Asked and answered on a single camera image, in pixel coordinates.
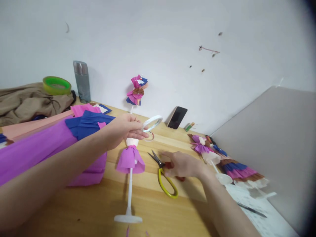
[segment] white stand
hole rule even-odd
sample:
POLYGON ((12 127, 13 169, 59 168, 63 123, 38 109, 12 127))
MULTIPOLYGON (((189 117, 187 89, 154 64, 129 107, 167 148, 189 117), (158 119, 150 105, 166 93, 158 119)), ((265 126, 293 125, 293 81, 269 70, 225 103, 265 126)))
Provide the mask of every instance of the white stand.
POLYGON ((214 165, 212 160, 211 160, 211 163, 217 172, 216 178, 221 183, 221 185, 228 185, 228 184, 231 184, 233 182, 233 179, 230 176, 218 172, 218 169, 216 168, 216 166, 214 165))
POLYGON ((134 105, 132 105, 132 108, 131 108, 131 111, 129 112, 130 114, 133 114, 133 108, 134 108, 134 105))
POLYGON ((124 222, 124 223, 142 223, 143 219, 138 216, 132 215, 132 176, 133 176, 133 169, 130 171, 129 176, 129 185, 128 185, 128 202, 127 202, 127 209, 125 215, 116 215, 114 217, 114 221, 117 222, 124 222))
POLYGON ((272 197, 274 195, 276 195, 277 193, 276 192, 271 192, 271 193, 268 193, 266 194, 264 191, 262 191, 261 189, 257 188, 257 187, 254 187, 259 193, 261 196, 258 196, 256 197, 255 199, 267 199, 269 197, 272 197))

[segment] stand base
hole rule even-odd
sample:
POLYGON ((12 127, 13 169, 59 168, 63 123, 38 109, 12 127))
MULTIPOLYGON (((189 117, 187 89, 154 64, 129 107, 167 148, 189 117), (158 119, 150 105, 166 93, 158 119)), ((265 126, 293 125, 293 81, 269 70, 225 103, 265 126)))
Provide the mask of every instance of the stand base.
POLYGON ((138 216, 117 215, 114 217, 114 221, 124 222, 124 223, 142 223, 143 219, 138 216))

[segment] phone screen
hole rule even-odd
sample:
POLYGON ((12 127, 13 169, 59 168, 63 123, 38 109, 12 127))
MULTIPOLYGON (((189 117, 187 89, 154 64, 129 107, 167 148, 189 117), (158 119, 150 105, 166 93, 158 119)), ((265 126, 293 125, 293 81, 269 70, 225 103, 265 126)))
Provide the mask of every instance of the phone screen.
POLYGON ((168 124, 168 127, 178 129, 187 111, 187 109, 178 106, 168 124))

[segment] person's right hand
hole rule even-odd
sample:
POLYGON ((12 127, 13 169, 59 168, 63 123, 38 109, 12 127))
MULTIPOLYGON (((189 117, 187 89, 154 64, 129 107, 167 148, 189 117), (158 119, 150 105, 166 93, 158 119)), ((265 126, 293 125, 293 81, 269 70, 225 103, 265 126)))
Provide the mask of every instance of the person's right hand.
POLYGON ((162 155, 170 158, 171 166, 174 166, 174 168, 170 170, 164 169, 166 177, 197 177, 201 169, 205 166, 200 160, 179 151, 174 153, 165 151, 162 155))

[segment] water bottle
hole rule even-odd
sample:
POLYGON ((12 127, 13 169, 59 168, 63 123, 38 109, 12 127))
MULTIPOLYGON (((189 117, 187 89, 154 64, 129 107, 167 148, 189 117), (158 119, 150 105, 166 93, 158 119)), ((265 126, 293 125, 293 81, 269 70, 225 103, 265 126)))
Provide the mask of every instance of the water bottle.
POLYGON ((84 62, 73 61, 73 68, 75 70, 80 102, 87 104, 91 101, 88 66, 84 62))

